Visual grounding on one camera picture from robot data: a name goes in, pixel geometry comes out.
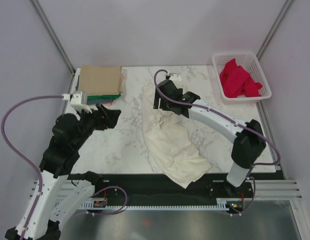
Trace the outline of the cream white t shirt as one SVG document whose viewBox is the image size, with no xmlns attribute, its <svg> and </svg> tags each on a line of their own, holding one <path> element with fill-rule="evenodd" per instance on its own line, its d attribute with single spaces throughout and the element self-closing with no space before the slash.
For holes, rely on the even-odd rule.
<svg viewBox="0 0 310 240">
<path fill-rule="evenodd" d="M 181 116 L 153 108 L 154 96 L 154 87 L 143 87 L 143 138 L 160 170 L 185 189 L 212 165 L 190 141 L 187 128 L 180 125 Z"/>
</svg>

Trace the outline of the white plastic laundry basket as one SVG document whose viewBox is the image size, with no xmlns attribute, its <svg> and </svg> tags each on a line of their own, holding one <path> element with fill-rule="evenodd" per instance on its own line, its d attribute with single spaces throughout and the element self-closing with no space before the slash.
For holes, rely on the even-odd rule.
<svg viewBox="0 0 310 240">
<path fill-rule="evenodd" d="M 219 76 L 225 65 L 232 59 L 235 59 L 236 63 L 239 66 L 242 66 L 251 75 L 252 79 L 256 83 L 262 84 L 262 88 L 259 90 L 261 96 L 239 96 L 237 98 L 228 98 L 224 94 Z M 217 77 L 217 85 L 220 89 L 222 101 L 224 104 L 254 104 L 260 100 L 268 99 L 272 96 L 272 92 L 267 82 L 267 79 L 254 53 L 250 51 L 228 51 L 222 53 L 215 53 L 212 56 L 212 63 L 215 75 Z"/>
</svg>

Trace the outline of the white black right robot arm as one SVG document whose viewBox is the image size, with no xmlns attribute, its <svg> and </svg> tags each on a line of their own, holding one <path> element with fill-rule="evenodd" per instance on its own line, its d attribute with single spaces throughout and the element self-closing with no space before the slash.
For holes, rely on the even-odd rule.
<svg viewBox="0 0 310 240">
<path fill-rule="evenodd" d="M 193 92 L 183 92 L 173 81 L 166 79 L 156 85 L 154 109 L 170 111 L 198 121 L 226 137 L 232 144 L 232 167 L 226 177 L 224 191 L 230 197 L 242 191 L 242 183 L 252 165 L 266 148 L 261 125 L 238 120 L 218 112 Z"/>
</svg>

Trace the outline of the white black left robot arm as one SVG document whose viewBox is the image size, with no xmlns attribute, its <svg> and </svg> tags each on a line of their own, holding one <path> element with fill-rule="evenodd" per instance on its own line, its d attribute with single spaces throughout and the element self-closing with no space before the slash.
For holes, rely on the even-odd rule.
<svg viewBox="0 0 310 240">
<path fill-rule="evenodd" d="M 20 223 L 5 234 L 8 240 L 57 240 L 67 221 L 90 196 L 104 192 L 104 184 L 94 172 L 87 172 L 75 189 L 57 207 L 58 193 L 67 181 L 79 150 L 95 130 L 113 129 L 119 119 L 119 109 L 98 105 L 91 112 L 82 111 L 78 116 L 66 113 L 56 119 L 53 136 L 40 163 L 40 181 L 37 193 Z"/>
</svg>

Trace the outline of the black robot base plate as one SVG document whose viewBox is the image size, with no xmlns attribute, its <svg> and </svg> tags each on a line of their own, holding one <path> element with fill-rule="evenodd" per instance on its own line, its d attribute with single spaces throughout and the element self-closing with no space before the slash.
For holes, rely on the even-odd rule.
<svg viewBox="0 0 310 240">
<path fill-rule="evenodd" d="M 164 174 L 97 174 L 91 177 L 95 190 L 108 189 L 99 197 L 106 197 L 110 205 L 199 205 L 215 204 L 217 199 L 249 199 L 252 185 L 244 182 L 233 187 L 226 181 L 226 174 L 204 174 L 199 180 L 182 188 Z"/>
</svg>

